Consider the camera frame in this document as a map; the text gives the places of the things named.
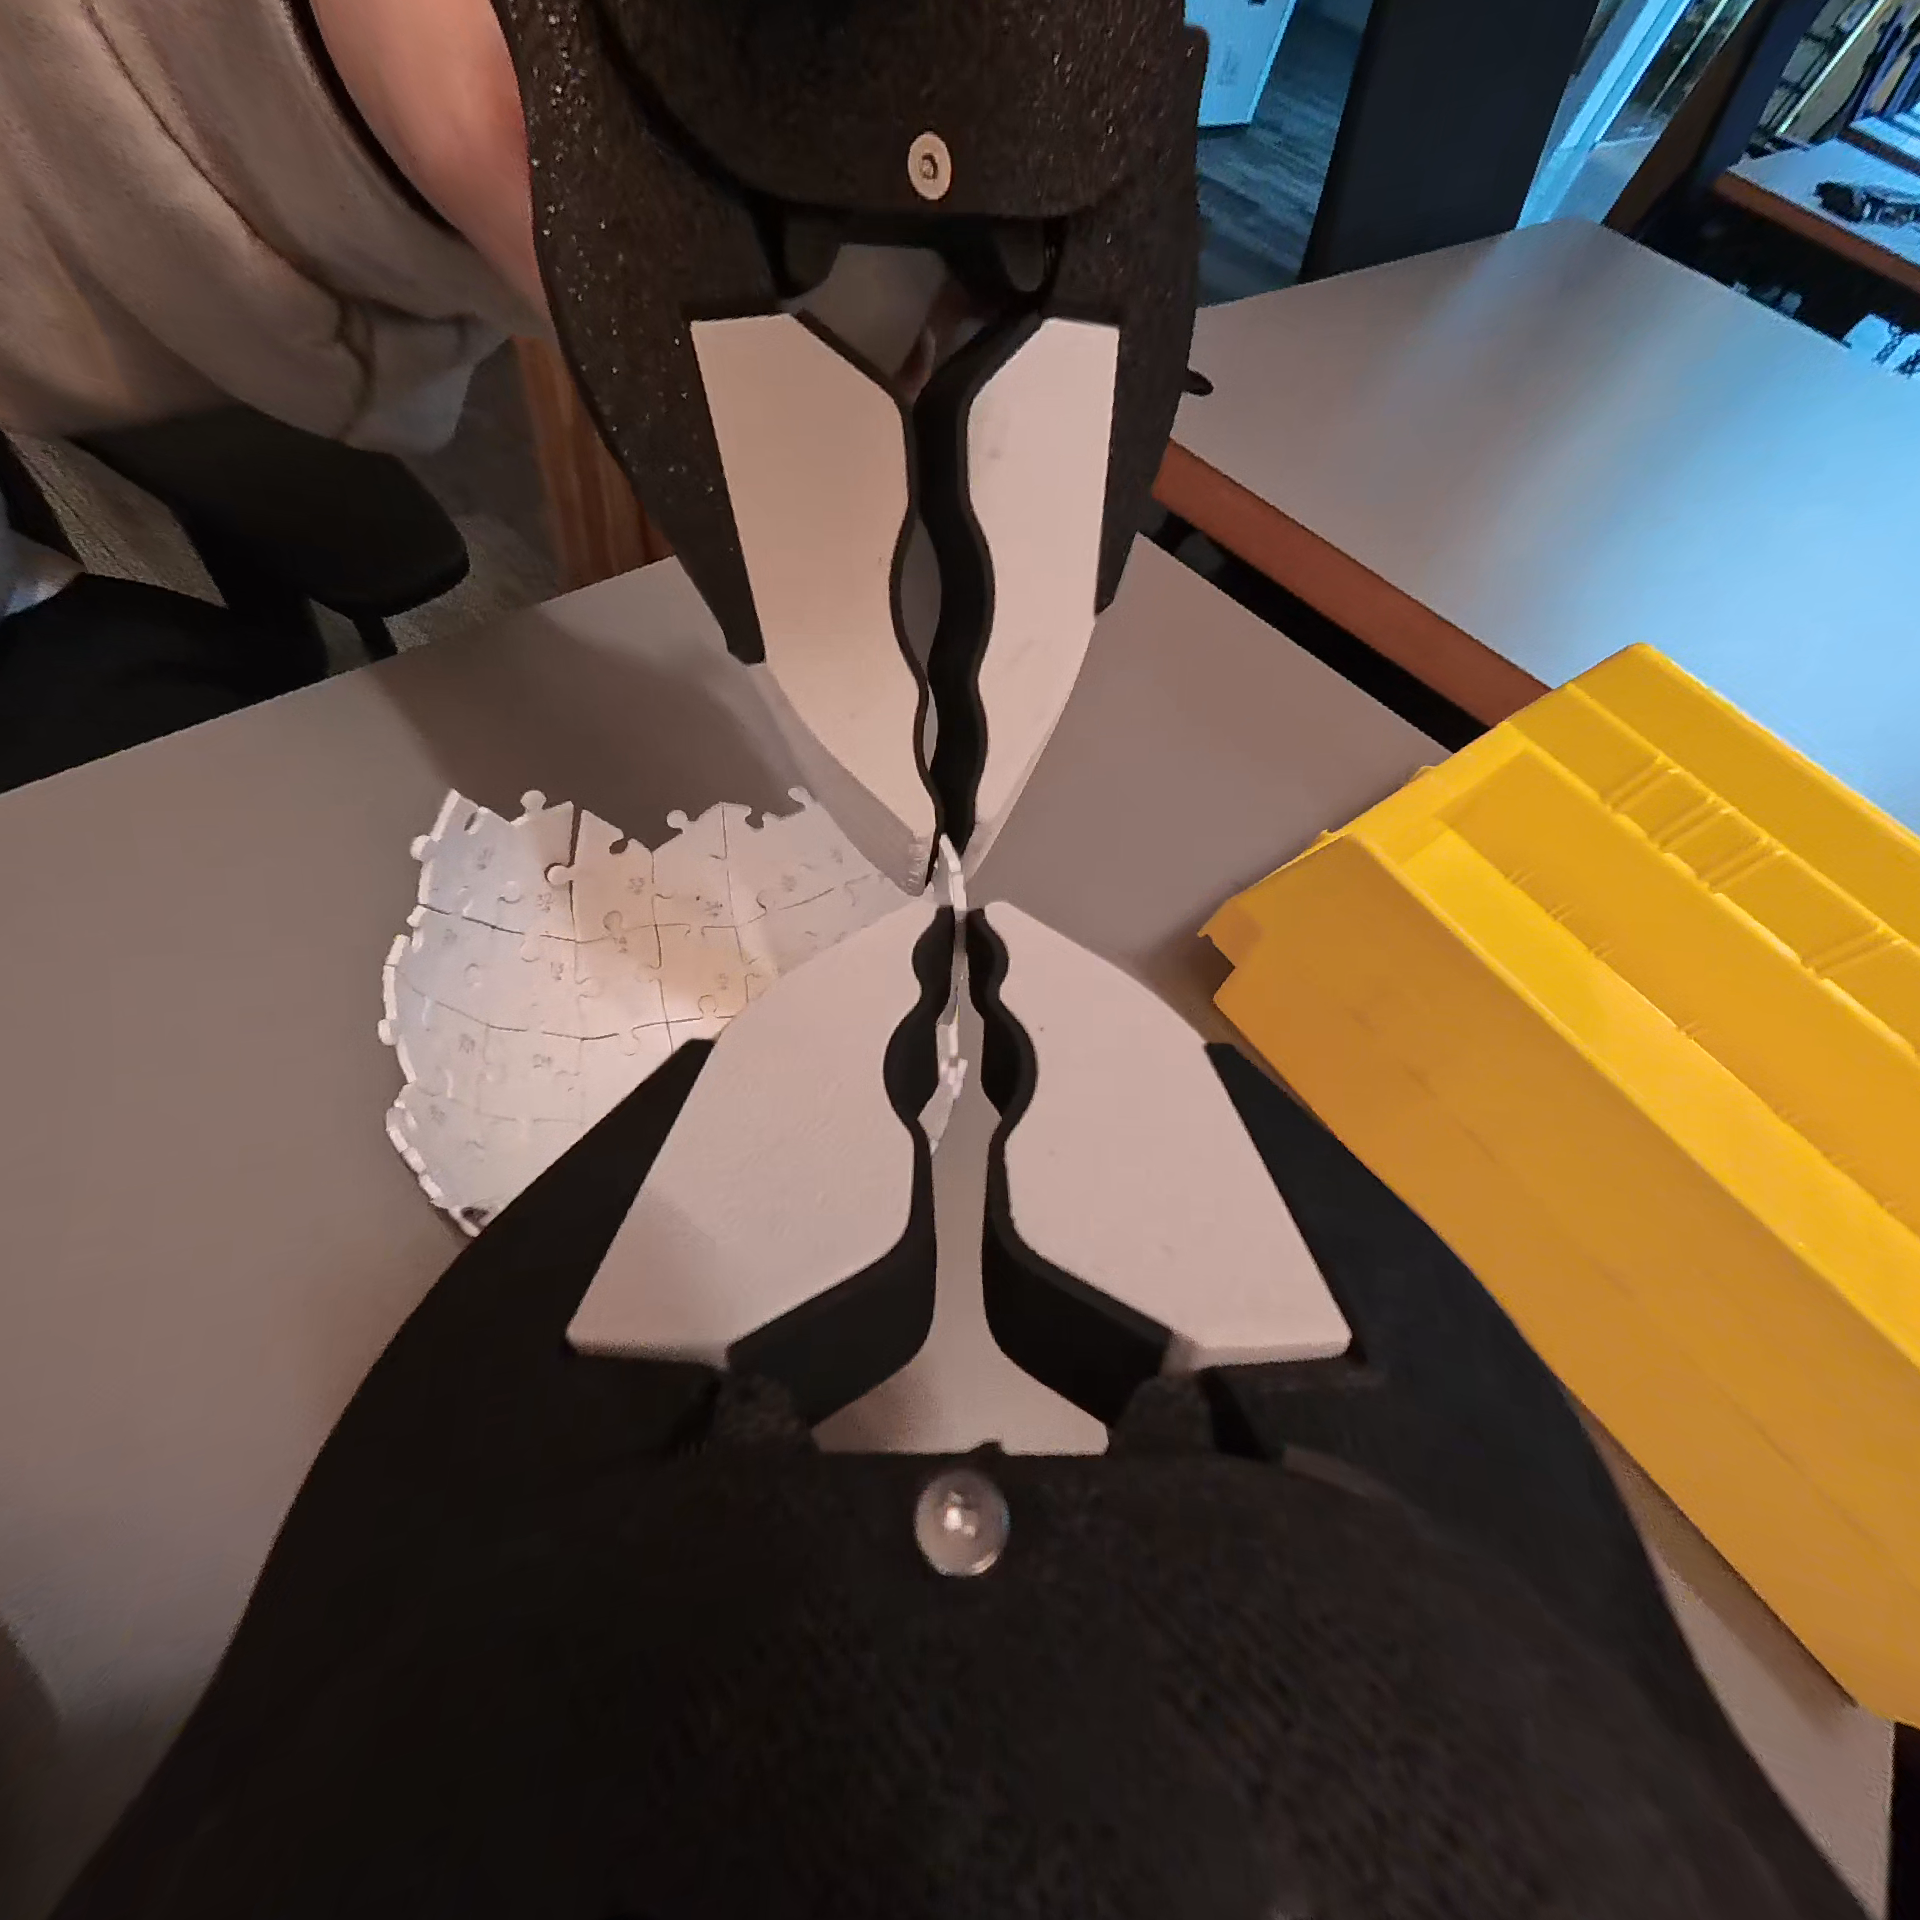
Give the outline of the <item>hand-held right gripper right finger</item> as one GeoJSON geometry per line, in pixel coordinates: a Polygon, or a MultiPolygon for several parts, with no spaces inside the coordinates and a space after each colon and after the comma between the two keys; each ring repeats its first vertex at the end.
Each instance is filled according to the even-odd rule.
{"type": "Polygon", "coordinates": [[[968,976],[996,1114],[983,1310],[1014,1364],[1116,1427],[1148,1380],[1352,1352],[1186,1019],[1016,905],[968,914],[968,976]]]}

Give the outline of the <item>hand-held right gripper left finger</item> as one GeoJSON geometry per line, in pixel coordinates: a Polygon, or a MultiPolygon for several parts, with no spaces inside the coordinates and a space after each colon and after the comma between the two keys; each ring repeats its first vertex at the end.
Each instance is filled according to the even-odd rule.
{"type": "Polygon", "coordinates": [[[571,1323],[577,1353],[782,1385],[822,1424],[902,1374],[937,1302],[927,1107],[955,914],[913,902],[706,1049],[571,1323]]]}

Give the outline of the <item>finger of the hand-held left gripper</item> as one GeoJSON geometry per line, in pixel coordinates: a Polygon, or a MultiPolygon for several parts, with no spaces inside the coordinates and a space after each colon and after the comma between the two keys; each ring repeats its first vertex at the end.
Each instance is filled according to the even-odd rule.
{"type": "Polygon", "coordinates": [[[803,314],[696,320],[691,342],[758,618],[751,677],[809,795],[920,896],[939,813],[928,690],[902,616],[915,514],[906,404],[803,314]]]}
{"type": "Polygon", "coordinates": [[[986,328],[916,403],[920,508],[939,578],[928,777],[976,875],[1081,677],[1098,619],[1116,324],[986,328]]]}

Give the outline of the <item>white puzzle ball shell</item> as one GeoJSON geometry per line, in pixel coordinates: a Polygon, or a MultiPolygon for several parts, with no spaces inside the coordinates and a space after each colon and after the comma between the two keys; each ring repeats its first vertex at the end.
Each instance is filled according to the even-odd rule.
{"type": "Polygon", "coordinates": [[[382,968],[393,1150],[480,1235],[688,1040],[906,902],[808,792],[674,810],[650,848],[531,792],[448,792],[382,968]]]}

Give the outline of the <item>person's left forearm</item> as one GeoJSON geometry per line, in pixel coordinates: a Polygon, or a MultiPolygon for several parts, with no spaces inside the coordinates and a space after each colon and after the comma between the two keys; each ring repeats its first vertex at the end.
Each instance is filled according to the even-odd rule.
{"type": "Polygon", "coordinates": [[[511,46],[491,2],[315,2],[331,67],[408,182],[551,337],[534,172],[511,46]]]}

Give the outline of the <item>white table with wooden edge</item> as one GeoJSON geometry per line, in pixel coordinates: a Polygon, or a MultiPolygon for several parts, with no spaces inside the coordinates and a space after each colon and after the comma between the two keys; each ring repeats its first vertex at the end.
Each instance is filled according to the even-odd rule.
{"type": "Polygon", "coordinates": [[[1594,224],[1204,308],[1160,504],[1479,725],[1632,645],[1918,820],[1918,400],[1594,224]]]}

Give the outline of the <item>yellow plastic bin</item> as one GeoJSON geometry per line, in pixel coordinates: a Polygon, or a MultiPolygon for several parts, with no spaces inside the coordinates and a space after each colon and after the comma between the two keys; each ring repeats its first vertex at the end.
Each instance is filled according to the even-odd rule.
{"type": "Polygon", "coordinates": [[[1915,880],[1914,833],[1635,645],[1204,925],[1249,1048],[1905,1723],[1915,880]]]}

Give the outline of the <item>black office chair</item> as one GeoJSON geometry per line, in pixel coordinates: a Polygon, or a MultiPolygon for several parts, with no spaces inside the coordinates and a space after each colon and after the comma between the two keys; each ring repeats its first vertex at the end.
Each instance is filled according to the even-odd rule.
{"type": "Polygon", "coordinates": [[[468,577],[454,517],[409,466],[243,404],[106,427],[78,446],[182,523],[224,605],[324,667],[315,618],[345,618],[368,659],[393,659],[391,619],[468,577]]]}

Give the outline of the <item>dark pillar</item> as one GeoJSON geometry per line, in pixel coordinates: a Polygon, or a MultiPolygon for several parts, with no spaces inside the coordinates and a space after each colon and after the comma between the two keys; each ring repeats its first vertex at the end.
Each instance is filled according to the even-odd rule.
{"type": "Polygon", "coordinates": [[[1375,2],[1298,282],[1511,232],[1596,2],[1375,2]]]}

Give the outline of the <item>person in beige shirt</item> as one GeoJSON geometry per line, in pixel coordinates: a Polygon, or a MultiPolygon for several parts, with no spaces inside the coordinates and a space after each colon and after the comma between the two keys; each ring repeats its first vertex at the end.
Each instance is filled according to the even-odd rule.
{"type": "Polygon", "coordinates": [[[4,427],[239,403],[438,448],[471,371],[539,339],[380,148],[313,5],[3,5],[4,427]]]}

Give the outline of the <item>person's dark pants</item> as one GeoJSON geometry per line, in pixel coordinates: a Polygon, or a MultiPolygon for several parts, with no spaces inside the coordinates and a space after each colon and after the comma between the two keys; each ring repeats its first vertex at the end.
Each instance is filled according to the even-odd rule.
{"type": "Polygon", "coordinates": [[[147,582],[80,577],[3,625],[3,788],[322,681],[324,640],[147,582]]]}

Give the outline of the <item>background desk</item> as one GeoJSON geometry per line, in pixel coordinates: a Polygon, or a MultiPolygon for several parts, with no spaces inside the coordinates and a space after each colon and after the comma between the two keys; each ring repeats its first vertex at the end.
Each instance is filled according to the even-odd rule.
{"type": "Polygon", "coordinates": [[[1744,157],[1713,180],[1713,196],[1918,297],[1915,209],[1905,224],[1873,214],[1883,202],[1915,202],[1915,139],[1899,145],[1899,133],[1899,124],[1874,121],[1860,138],[1744,157]]]}

